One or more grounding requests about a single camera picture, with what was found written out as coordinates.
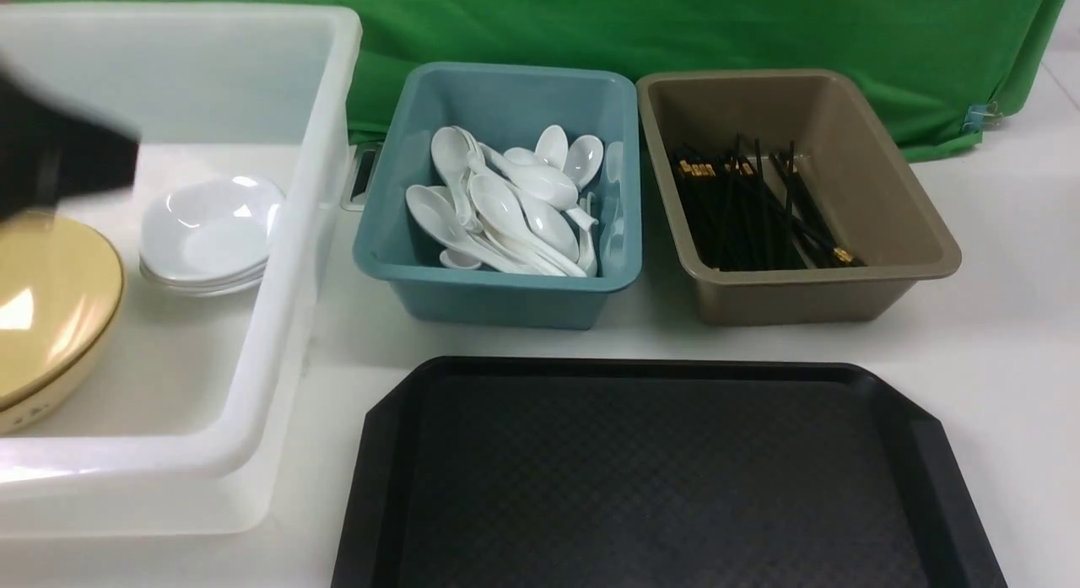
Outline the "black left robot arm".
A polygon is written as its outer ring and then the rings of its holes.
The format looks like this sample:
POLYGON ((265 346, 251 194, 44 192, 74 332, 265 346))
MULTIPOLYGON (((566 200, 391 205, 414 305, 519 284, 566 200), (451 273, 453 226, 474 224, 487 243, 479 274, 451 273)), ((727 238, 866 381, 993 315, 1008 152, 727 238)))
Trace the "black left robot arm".
POLYGON ((1 219, 134 185, 140 139, 1 69, 1 219))

